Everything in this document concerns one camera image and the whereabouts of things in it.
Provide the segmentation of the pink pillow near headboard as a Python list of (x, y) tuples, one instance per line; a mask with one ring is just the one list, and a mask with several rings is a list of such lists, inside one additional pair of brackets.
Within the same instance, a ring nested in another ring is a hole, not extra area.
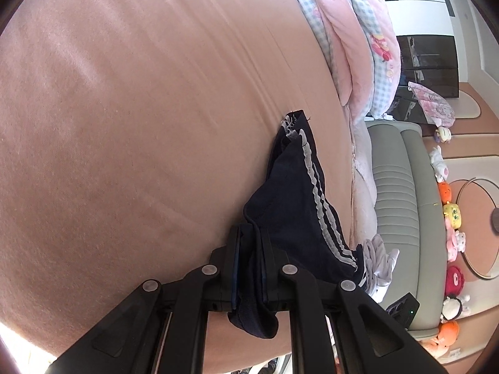
[(377, 234), (377, 216), (375, 202), (377, 190), (372, 178), (366, 181), (354, 170), (352, 183), (352, 225), (350, 229), (350, 247), (356, 248)]

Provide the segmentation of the grey green padded headboard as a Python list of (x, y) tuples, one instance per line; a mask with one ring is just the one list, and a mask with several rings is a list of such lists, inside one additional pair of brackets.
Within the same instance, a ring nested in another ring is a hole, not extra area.
[(377, 190), (377, 231), (387, 250), (398, 249), (392, 283), (381, 303), (406, 294), (419, 308), (409, 333), (422, 340), (438, 332), (447, 271), (446, 228), (430, 156), (419, 125), (373, 121), (372, 173)]

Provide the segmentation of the pink pillow near duvet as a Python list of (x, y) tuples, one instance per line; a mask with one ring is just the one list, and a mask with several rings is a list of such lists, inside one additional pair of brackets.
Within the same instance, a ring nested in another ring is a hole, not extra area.
[(365, 121), (352, 126), (354, 145), (354, 167), (369, 188), (375, 189), (372, 171), (372, 143)]

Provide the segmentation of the pink checkered folded duvet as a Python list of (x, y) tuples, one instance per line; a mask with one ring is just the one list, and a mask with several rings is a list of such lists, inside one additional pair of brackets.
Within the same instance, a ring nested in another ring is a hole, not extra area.
[(388, 112), (401, 75), (401, 52), (380, 0), (297, 0), (352, 122)]

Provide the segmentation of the navy shorts with white stripes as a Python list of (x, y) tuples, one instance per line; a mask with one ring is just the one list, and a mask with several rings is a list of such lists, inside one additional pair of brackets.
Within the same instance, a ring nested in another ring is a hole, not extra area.
[(318, 280), (351, 280), (366, 287), (363, 248), (349, 248), (325, 188), (308, 119), (303, 111), (290, 112), (274, 140), (266, 180), (244, 206), (245, 222), (239, 225), (234, 309), (228, 314), (237, 328), (257, 338), (274, 338), (278, 332), (276, 313), (264, 294), (270, 283), (265, 241)]

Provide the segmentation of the white and navy clothes pile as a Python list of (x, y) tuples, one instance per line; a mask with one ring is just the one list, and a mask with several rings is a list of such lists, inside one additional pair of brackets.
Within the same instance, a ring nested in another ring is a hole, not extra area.
[(386, 251), (385, 243), (379, 234), (364, 241), (361, 247), (364, 271), (359, 286), (376, 303), (380, 304), (392, 283), (400, 251), (398, 248)]

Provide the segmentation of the row of plush toys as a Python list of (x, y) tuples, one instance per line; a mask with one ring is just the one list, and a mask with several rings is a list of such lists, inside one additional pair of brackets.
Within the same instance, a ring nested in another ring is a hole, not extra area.
[(449, 267), (446, 272), (444, 299), (437, 335), (419, 343), (436, 359), (445, 355), (456, 343), (459, 335), (457, 319), (469, 314), (469, 296), (461, 296), (465, 284), (462, 271), (452, 265), (466, 248), (466, 235), (459, 228), (462, 215), (457, 204), (453, 203), (453, 192), (448, 183), (449, 170), (443, 159), (442, 147), (436, 145), (429, 153), (437, 188), (442, 202), (442, 213), (446, 230), (446, 251)]

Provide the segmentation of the dark glass wardrobe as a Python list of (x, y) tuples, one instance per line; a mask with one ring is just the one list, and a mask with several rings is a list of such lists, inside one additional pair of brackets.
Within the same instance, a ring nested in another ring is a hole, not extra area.
[(445, 99), (459, 95), (458, 55), (453, 36), (398, 36), (402, 69), (389, 114), (397, 121), (426, 124), (409, 83), (421, 84)]

